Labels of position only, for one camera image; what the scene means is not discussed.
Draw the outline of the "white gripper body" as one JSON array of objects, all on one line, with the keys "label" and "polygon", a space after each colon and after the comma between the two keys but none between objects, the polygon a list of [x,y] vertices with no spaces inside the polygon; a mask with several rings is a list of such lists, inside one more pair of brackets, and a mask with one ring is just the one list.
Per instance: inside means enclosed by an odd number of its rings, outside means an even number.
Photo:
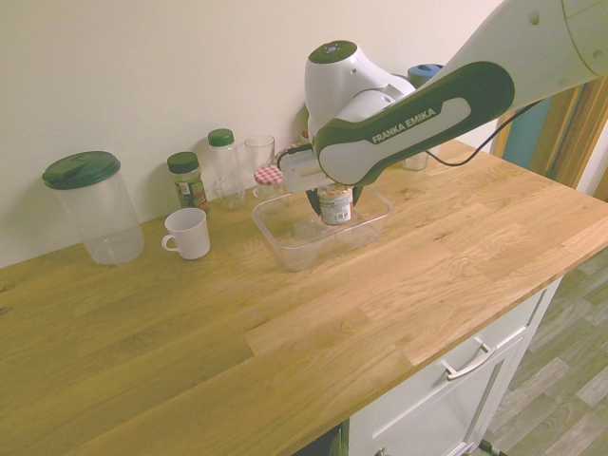
[{"label": "white gripper body", "polygon": [[284,186],[290,193],[301,193],[333,184],[321,169],[312,148],[289,148],[277,160]]}]

